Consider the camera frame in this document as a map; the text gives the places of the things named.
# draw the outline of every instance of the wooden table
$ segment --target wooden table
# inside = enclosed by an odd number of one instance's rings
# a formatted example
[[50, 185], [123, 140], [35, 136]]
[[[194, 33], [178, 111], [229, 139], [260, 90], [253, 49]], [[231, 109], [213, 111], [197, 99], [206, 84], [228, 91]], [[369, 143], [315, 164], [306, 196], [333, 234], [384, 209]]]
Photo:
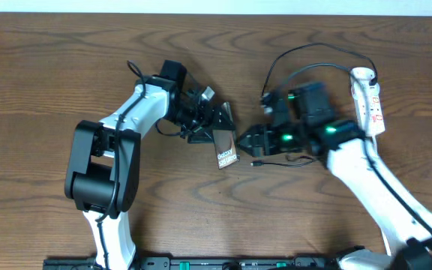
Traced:
[[[63, 186], [76, 124], [109, 115], [131, 95], [133, 59], [156, 74], [182, 62], [222, 100], [238, 133], [268, 121], [259, 93], [273, 59], [310, 42], [370, 56], [387, 131], [379, 153], [432, 211], [432, 18], [0, 13], [0, 269], [40, 269], [47, 257], [87, 257], [95, 244]], [[302, 65], [366, 65], [326, 48], [294, 52], [271, 86]], [[295, 83], [326, 82], [354, 116], [348, 76], [319, 68]], [[163, 128], [176, 131], [171, 124]], [[213, 145], [154, 130], [142, 141], [133, 240], [175, 257], [288, 256], [365, 245], [383, 251], [377, 225], [320, 164], [219, 170]], [[269, 157], [282, 161], [284, 157]]]

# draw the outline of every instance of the white power strip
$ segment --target white power strip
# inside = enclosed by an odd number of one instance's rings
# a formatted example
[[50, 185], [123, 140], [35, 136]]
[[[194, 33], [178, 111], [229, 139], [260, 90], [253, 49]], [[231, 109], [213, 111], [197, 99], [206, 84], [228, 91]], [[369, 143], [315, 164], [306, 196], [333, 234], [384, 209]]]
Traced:
[[376, 137], [376, 135], [384, 132], [384, 120], [383, 120], [383, 110], [381, 109], [380, 103], [380, 84], [369, 85], [371, 79], [374, 78], [374, 71], [367, 67], [355, 67], [351, 70], [351, 74], [356, 77], [364, 89], [366, 90], [367, 103], [370, 105], [369, 115], [366, 115], [367, 108], [365, 102], [365, 96], [359, 87], [359, 84], [352, 78], [351, 79], [351, 95], [354, 99], [354, 104], [356, 108], [356, 116], [358, 118], [358, 124], [361, 129], [365, 129], [366, 121], [369, 117], [369, 129], [366, 130], [366, 136]]

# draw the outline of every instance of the black wire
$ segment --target black wire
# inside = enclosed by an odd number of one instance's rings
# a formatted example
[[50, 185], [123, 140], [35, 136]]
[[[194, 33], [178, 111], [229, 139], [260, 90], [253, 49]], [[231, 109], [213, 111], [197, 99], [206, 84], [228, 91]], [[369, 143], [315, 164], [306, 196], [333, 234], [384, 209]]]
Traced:
[[[350, 70], [348, 69], [348, 74], [352, 77], [353, 80], [355, 80], [358, 84], [359, 84], [359, 88], [362, 89], [363, 95], [364, 95], [364, 102], [365, 102], [365, 106], [366, 106], [366, 115], [368, 116], [366, 118], [366, 122], [364, 123], [364, 130], [367, 131], [369, 130], [369, 123], [370, 123], [370, 119], [369, 119], [369, 115], [370, 115], [370, 104], [368, 101], [368, 93], [367, 93], [367, 89], [363, 87], [363, 85], [361, 84], [361, 81], [359, 79], [357, 79], [354, 74], [352, 74], [350, 72]], [[374, 173], [376, 173], [378, 179], [382, 182], [382, 184], [388, 189], [389, 193], [391, 193], [391, 195], [404, 207], [404, 209], [406, 209], [406, 211], [412, 216], [412, 218], [415, 219], [415, 221], [418, 221], [421, 226], [423, 226], [423, 228], [425, 228], [432, 236], [432, 228], [426, 223], [425, 220], [423, 220], [423, 218], [416, 212], [414, 211], [405, 201], [403, 198], [401, 198], [399, 196], [399, 194], [391, 187], [391, 185], [389, 185], [389, 183], [384, 179], [384, 177], [381, 175], [380, 171], [376, 168], [376, 166], [374, 166], [374, 160], [371, 158], [371, 156], [369, 155], [369, 151], [368, 151], [368, 144], [363, 140], [363, 150], [364, 150], [364, 155], [367, 158], [367, 162], [369, 163], [370, 168], [374, 171]]]
[[103, 256], [104, 256], [104, 268], [105, 269], [110, 269], [110, 264], [108, 263], [108, 257], [109, 257], [109, 253], [108, 250], [106, 248], [106, 242], [104, 242], [104, 237], [103, 237], [103, 222], [98, 222], [97, 223], [97, 230], [99, 231], [99, 239], [101, 241], [101, 247], [103, 247]]
[[305, 155], [299, 156], [297, 158], [290, 158], [290, 156], [287, 154], [286, 155], [286, 161], [288, 162], [296, 162], [299, 161], [301, 159], [307, 159], [309, 161], [303, 162], [303, 163], [297, 163], [297, 164], [285, 164], [285, 163], [275, 163], [275, 162], [266, 162], [263, 160], [255, 160], [253, 162], [251, 162], [251, 166], [254, 167], [258, 167], [258, 166], [262, 166], [262, 165], [276, 165], [276, 166], [282, 166], [282, 167], [303, 167], [306, 166], [308, 164], [312, 164], [313, 162], [317, 161], [317, 159], [313, 158], [313, 157], [308, 157]]
[[119, 142], [119, 134], [120, 134], [119, 128], [121, 127], [121, 123], [125, 119], [125, 116], [129, 113], [129, 111], [131, 109], [133, 109], [134, 106], [136, 106], [136, 104], [138, 104], [138, 102], [140, 102], [146, 96], [146, 82], [145, 82], [143, 73], [136, 66], [136, 64], [134, 64], [132, 61], [127, 61], [127, 66], [129, 67], [129, 69], [131, 71], [133, 71], [134, 74], [136, 74], [139, 78], [141, 78], [141, 81], [142, 81], [142, 92], [141, 92], [141, 95], [130, 106], [128, 106], [123, 111], [122, 114], [120, 114], [118, 116], [118, 121], [116, 122], [116, 126], [115, 126], [115, 136], [114, 136], [114, 164], [115, 164], [114, 186], [113, 186], [113, 189], [112, 189], [111, 200], [109, 201], [109, 205], [106, 208], [106, 211], [103, 213], [103, 215], [101, 215], [98, 219], [96, 219], [97, 228], [99, 229], [99, 236], [100, 236], [100, 240], [101, 240], [101, 246], [103, 247], [104, 264], [105, 264], [104, 268], [105, 269], [109, 269], [109, 266], [108, 266], [108, 256], [109, 256], [109, 254], [108, 254], [107, 249], [106, 249], [106, 243], [104, 242], [103, 221], [110, 214], [111, 209], [113, 208], [113, 206], [115, 204], [116, 196], [117, 196], [117, 193], [118, 193], [118, 187], [119, 187], [119, 143], [120, 143]]
[[[344, 67], [341, 66], [339, 64], [332, 64], [332, 63], [319, 63], [319, 64], [310, 64], [306, 67], [303, 67], [300, 70], [297, 70], [293, 73], [291, 73], [286, 79], [285, 81], [277, 88], [278, 91], [280, 91], [292, 78], [294, 78], [296, 75], [300, 74], [303, 71], [307, 71], [311, 68], [316, 68], [316, 67], [320, 67], [320, 66], [327, 66], [327, 67], [333, 67], [333, 68], [337, 68], [340, 69], [342, 71], [346, 71], [353, 80], [355, 80], [358, 85], [359, 88], [362, 90], [363, 95], [364, 95], [364, 102], [366, 103], [366, 115], [369, 116], [370, 115], [370, 104], [368, 101], [368, 93], [367, 93], [367, 89], [364, 88], [364, 86], [362, 85], [361, 81], [356, 78], [354, 76], [354, 74], [351, 73], [351, 70], [348, 67]], [[364, 123], [364, 130], [367, 131], [369, 130], [369, 123], [370, 123], [370, 119], [369, 117], [366, 118], [366, 122]], [[418, 221], [421, 226], [423, 226], [432, 236], [432, 228], [419, 216], [418, 213], [416, 213], [400, 196], [398, 193], [396, 193], [396, 191], [391, 187], [391, 185], [388, 184], [388, 182], [384, 179], [384, 177], [381, 175], [380, 171], [378, 171], [378, 169], [374, 166], [374, 160], [371, 158], [371, 156], [369, 155], [368, 152], [368, 144], [365, 142], [365, 140], [363, 140], [363, 149], [364, 149], [364, 155], [367, 158], [368, 163], [370, 164], [370, 168], [376, 173], [376, 176], [378, 177], [378, 179], [382, 182], [382, 184], [388, 189], [389, 193], [391, 193], [391, 195], [404, 207], [404, 209], [406, 209], [406, 211], [412, 216], [412, 218], [414, 218], [416, 221]]]
[[311, 257], [311, 259], [312, 259], [313, 262], [315, 263], [315, 266], [318, 266], [318, 263], [316, 262], [316, 260], [315, 260], [313, 257]]
[[268, 75], [266, 76], [266, 81], [264, 82], [264, 85], [262, 86], [261, 96], [264, 95], [264, 90], [266, 89], [266, 86], [268, 85], [268, 81], [269, 81], [269, 77], [271, 76], [271, 72], [273, 71], [273, 68], [275, 67], [276, 62], [279, 59], [283, 58], [288, 53], [294, 52], [296, 50], [312, 47], [312, 46], [326, 46], [326, 47], [329, 47], [331, 49], [338, 50], [338, 51], [343, 52], [343, 53], [349, 53], [351, 55], [358, 56], [359, 58], [368, 60], [371, 63], [371, 66], [373, 66], [373, 69], [374, 69], [374, 78], [370, 81], [370, 85], [373, 86], [373, 85], [375, 85], [377, 83], [377, 81], [378, 81], [378, 70], [376, 69], [376, 65], [374, 65], [374, 63], [373, 63], [373, 60], [371, 60], [369, 57], [367, 57], [365, 55], [362, 55], [360, 53], [357, 53], [357, 52], [352, 52], [352, 51], [349, 51], [347, 49], [340, 48], [340, 47], [335, 46], [335, 45], [328, 44], [328, 43], [316, 42], [316, 43], [309, 43], [309, 44], [306, 44], [306, 45], [303, 45], [303, 46], [297, 46], [296, 48], [292, 48], [290, 50], [287, 50], [286, 52], [281, 53], [273, 61], [273, 64], [269, 68]]
[[155, 123], [154, 123], [154, 127], [156, 128], [156, 131], [164, 136], [168, 136], [168, 137], [184, 137], [186, 135], [188, 135], [190, 133], [189, 130], [185, 130], [185, 131], [179, 131], [179, 132], [175, 132], [175, 133], [164, 133], [163, 131], [161, 131], [161, 129], [158, 127], [160, 119], [158, 119]]

